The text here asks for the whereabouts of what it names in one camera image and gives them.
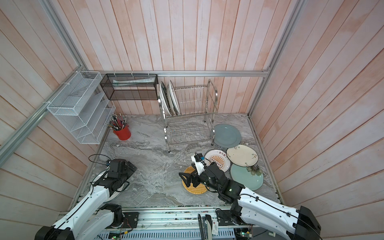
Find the green rim white plate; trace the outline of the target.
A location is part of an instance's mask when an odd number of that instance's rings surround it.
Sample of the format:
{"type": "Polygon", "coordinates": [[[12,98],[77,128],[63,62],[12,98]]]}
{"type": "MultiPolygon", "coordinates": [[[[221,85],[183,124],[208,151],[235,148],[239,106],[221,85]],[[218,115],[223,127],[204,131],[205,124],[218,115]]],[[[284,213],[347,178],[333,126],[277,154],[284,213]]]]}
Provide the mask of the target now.
{"type": "Polygon", "coordinates": [[[168,99],[166,96],[166,87],[165,87],[164,82],[160,81],[159,86],[160,86],[160,100],[161,100],[164,112],[165,112],[166,116],[170,116],[171,112],[170,112],[170,107],[168,104],[168,99]]]}

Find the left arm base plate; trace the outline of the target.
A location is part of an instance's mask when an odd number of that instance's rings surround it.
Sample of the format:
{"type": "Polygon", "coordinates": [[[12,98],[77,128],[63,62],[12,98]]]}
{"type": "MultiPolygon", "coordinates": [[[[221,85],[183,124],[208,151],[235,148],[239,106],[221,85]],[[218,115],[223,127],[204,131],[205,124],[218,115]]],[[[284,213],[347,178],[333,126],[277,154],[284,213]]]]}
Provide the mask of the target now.
{"type": "Polygon", "coordinates": [[[107,229],[128,228],[134,229],[138,225],[139,212],[113,213],[113,221],[107,229]]]}

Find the steel two-tier dish rack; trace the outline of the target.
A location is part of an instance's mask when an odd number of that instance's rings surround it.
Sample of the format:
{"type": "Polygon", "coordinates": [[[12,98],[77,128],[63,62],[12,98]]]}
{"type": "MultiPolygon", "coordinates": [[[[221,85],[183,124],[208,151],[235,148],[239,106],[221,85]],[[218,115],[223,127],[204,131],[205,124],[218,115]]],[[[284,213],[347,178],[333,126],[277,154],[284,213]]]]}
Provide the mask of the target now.
{"type": "Polygon", "coordinates": [[[214,144],[214,119],[218,112],[218,91],[208,80],[206,85],[175,88],[181,115],[166,116],[161,100],[160,86],[158,102],[164,123],[166,149],[200,142],[214,144]]]}

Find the large orange sunburst plate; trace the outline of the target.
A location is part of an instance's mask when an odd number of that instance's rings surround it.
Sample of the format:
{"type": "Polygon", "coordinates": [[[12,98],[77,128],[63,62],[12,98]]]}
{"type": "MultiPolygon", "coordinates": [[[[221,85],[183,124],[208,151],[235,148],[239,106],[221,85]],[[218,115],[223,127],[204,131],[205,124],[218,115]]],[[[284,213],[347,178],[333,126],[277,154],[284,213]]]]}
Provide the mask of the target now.
{"type": "Polygon", "coordinates": [[[180,105],[179,105],[179,102],[178,102],[178,99],[176,96],[176,92],[175,92],[175,88],[173,86],[172,81],[169,82],[168,87],[169,87],[169,92],[170,92],[169,95],[171,97],[171,101],[173,104],[175,115],[181,115],[180,105]]]}

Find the cream floral plate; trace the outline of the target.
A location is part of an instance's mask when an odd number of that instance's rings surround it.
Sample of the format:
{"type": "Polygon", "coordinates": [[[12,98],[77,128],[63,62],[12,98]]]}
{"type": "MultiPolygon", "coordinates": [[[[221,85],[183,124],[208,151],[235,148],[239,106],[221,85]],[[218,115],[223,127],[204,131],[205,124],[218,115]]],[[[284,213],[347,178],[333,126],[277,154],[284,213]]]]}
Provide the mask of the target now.
{"type": "Polygon", "coordinates": [[[240,167],[254,166],[259,160],[257,152],[245,145],[227,149],[227,156],[233,164],[240,167]]]}

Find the white plate green characters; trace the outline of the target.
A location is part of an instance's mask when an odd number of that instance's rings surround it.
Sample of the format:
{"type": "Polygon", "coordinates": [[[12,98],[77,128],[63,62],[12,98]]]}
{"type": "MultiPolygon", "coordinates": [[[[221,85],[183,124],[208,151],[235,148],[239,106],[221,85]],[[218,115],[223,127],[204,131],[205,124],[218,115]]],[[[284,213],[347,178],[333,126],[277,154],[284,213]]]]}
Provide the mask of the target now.
{"type": "MultiPolygon", "coordinates": [[[[99,180],[99,179],[101,179],[102,178],[102,176],[104,175],[104,174],[106,174],[106,176],[108,175],[107,174],[107,172],[108,172],[108,170],[104,170],[104,171],[102,171],[101,173],[99,173],[97,176],[95,176],[94,177],[94,179],[91,181],[91,183],[93,184],[94,182],[96,182],[97,180],[99,180]]],[[[125,182],[124,184],[123,184],[123,186],[122,187],[120,187],[119,189],[118,189],[118,191],[117,192],[114,192],[106,201],[105,201],[105,203],[108,203],[108,202],[111,202],[112,200],[114,200],[115,198],[117,198],[127,187],[129,186],[129,183],[128,182],[125,182]]]]}

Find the black round plate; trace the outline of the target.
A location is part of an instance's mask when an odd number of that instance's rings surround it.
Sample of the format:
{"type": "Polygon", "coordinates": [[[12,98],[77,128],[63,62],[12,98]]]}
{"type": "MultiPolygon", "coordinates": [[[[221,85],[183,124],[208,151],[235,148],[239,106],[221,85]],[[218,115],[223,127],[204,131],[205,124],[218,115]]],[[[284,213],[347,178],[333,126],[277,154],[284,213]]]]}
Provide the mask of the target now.
{"type": "Polygon", "coordinates": [[[168,101],[168,105],[169,105],[168,108],[169,108],[170,115],[175,116],[176,112],[175,112],[174,104],[173,104],[172,97],[171,97],[170,84],[168,84],[168,86],[167,86],[167,101],[168,101]]]}

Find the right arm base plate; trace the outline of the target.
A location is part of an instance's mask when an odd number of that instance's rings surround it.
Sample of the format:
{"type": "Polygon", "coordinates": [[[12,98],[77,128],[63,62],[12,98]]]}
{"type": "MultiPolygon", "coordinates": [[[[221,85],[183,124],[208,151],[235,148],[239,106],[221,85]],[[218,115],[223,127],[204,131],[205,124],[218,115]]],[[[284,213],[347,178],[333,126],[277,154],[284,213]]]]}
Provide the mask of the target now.
{"type": "Polygon", "coordinates": [[[239,219],[231,213],[230,210],[216,209],[215,213],[219,222],[219,226],[236,226],[240,225],[239,219]]]}

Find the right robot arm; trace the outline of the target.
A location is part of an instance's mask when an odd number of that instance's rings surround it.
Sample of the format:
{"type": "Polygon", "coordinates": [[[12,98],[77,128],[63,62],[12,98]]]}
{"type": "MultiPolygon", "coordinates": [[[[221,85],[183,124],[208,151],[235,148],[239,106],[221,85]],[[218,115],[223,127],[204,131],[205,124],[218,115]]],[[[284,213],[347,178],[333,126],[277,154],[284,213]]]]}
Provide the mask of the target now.
{"type": "Polygon", "coordinates": [[[232,204],[231,214],[248,225],[260,226],[286,240],[320,240],[321,226],[312,211],[304,206],[299,209],[284,206],[251,191],[244,185],[221,176],[196,170],[179,173],[186,186],[202,184],[216,191],[219,199],[232,204]]]}

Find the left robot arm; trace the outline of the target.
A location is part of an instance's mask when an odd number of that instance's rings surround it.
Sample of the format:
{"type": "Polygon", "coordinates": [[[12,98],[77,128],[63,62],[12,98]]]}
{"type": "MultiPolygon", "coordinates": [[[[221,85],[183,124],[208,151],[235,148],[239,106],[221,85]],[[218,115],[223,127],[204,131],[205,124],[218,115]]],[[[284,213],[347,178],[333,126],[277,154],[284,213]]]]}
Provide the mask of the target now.
{"type": "Polygon", "coordinates": [[[122,206],[110,204],[128,186],[137,167],[124,159],[110,161],[109,167],[91,182],[90,191],[65,216],[52,226],[43,226],[36,240],[92,240],[104,229],[122,229],[122,206]]]}

